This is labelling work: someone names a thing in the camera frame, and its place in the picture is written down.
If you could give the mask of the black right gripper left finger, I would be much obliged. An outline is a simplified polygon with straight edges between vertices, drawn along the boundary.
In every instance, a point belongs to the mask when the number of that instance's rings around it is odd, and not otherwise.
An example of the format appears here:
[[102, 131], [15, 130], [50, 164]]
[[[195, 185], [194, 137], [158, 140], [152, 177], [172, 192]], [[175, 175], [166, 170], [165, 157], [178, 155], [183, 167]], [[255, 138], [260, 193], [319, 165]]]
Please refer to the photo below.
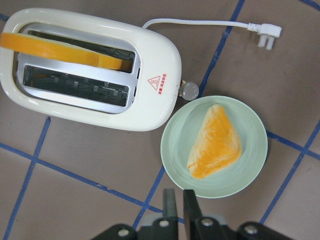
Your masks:
[[163, 213], [162, 217], [165, 220], [177, 225], [178, 211], [176, 205], [175, 190], [173, 188], [166, 188], [163, 190]]

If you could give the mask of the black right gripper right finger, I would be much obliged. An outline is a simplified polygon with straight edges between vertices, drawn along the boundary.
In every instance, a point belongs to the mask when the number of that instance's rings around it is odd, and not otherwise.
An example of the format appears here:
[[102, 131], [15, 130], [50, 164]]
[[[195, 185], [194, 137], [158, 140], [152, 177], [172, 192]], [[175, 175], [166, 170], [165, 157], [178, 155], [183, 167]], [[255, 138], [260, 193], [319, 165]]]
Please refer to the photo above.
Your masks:
[[192, 189], [183, 191], [183, 219], [188, 240], [197, 240], [196, 220], [202, 216], [196, 194]]

